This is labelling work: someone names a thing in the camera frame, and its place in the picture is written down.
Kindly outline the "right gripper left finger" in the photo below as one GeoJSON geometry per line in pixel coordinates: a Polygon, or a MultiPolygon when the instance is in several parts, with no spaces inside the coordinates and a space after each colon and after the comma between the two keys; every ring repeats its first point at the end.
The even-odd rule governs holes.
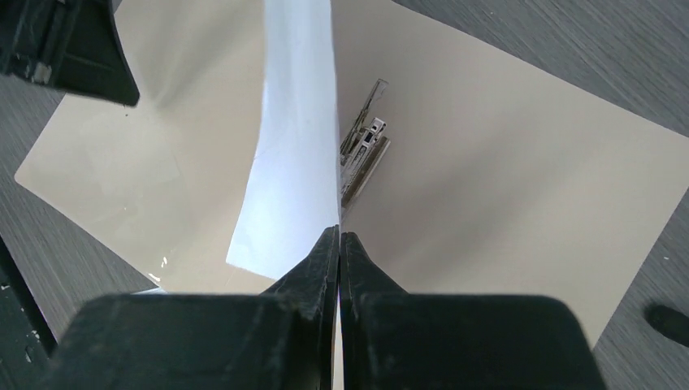
{"type": "Polygon", "coordinates": [[[86,303],[42,389],[329,389],[340,232],[249,295],[148,293],[86,303]]]}

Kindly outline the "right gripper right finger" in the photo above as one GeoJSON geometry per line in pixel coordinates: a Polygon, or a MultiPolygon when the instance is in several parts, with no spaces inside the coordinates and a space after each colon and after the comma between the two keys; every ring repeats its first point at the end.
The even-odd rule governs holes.
{"type": "Polygon", "coordinates": [[[405,291],[358,236],[340,240],[347,389],[602,389],[567,305],[539,295],[405,291]]]}

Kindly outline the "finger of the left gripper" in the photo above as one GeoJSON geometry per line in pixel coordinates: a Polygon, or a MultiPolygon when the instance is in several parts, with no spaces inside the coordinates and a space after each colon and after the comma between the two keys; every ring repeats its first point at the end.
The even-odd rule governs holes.
{"type": "Polygon", "coordinates": [[[1,73],[123,106],[140,100],[110,1],[3,1],[1,73]]]}

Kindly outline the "black music stand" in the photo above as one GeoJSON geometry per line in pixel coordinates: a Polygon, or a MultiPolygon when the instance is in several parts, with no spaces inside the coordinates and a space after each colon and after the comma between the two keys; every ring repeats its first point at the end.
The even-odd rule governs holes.
{"type": "Polygon", "coordinates": [[[644,311],[647,323],[664,337],[685,347],[688,346],[686,314],[662,304],[651,304],[644,311]]]}

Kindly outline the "silver folder clip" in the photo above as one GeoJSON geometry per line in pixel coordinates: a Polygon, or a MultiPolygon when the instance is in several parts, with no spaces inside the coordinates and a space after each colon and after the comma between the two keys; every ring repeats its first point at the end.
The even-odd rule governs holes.
{"type": "Polygon", "coordinates": [[[344,215],[370,179],[372,171],[387,151],[390,140],[384,135],[387,123],[378,117],[368,120],[375,103],[388,87],[378,79],[340,144],[340,210],[344,215]]]}

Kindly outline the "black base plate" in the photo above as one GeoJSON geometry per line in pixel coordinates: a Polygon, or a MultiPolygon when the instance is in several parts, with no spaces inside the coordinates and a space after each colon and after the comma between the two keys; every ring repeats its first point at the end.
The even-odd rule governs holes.
{"type": "Polygon", "coordinates": [[[38,389],[56,339],[1,243],[1,388],[38,389]]]}

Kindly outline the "brown cardboard folder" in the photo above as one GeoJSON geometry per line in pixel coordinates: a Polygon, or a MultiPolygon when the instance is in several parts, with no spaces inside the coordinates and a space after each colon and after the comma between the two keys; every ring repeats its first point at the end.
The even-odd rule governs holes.
{"type": "MultiPolygon", "coordinates": [[[[266,2],[122,2],[140,101],[65,97],[15,181],[169,293],[266,288],[277,279],[226,261],[266,2]]],[[[367,119],[390,144],[340,227],[410,291],[556,297],[597,341],[687,190],[687,138],[394,2],[328,2],[339,173],[388,82],[367,119]]]]}

